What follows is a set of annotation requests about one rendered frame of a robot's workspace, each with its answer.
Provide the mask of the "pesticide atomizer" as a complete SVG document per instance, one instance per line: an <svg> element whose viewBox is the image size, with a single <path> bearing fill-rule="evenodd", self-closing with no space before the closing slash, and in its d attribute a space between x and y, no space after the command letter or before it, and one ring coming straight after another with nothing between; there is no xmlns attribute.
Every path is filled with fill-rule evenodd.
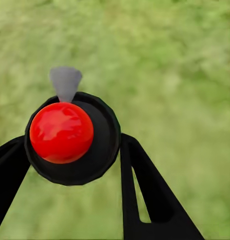
<svg viewBox="0 0 230 240"><path fill-rule="evenodd" d="M77 92L81 70L57 66L49 74L57 96L31 115L25 132L26 154L47 180L64 186L85 185L102 177L116 162L121 127L102 99Z"/></svg>

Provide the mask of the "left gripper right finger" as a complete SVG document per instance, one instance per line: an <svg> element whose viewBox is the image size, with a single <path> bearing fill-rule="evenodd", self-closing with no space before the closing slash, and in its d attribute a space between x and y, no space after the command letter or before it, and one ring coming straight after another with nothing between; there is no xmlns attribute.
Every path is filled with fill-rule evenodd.
<svg viewBox="0 0 230 240"><path fill-rule="evenodd" d="M124 240L205 240L140 142L121 133L119 150ZM140 220L132 168L152 223Z"/></svg>

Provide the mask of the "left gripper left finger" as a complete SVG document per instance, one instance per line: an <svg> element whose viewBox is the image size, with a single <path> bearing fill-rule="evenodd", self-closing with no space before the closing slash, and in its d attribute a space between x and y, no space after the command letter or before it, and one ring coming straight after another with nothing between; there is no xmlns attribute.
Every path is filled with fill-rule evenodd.
<svg viewBox="0 0 230 240"><path fill-rule="evenodd" d="M0 146L0 225L31 165L24 143L23 135Z"/></svg>

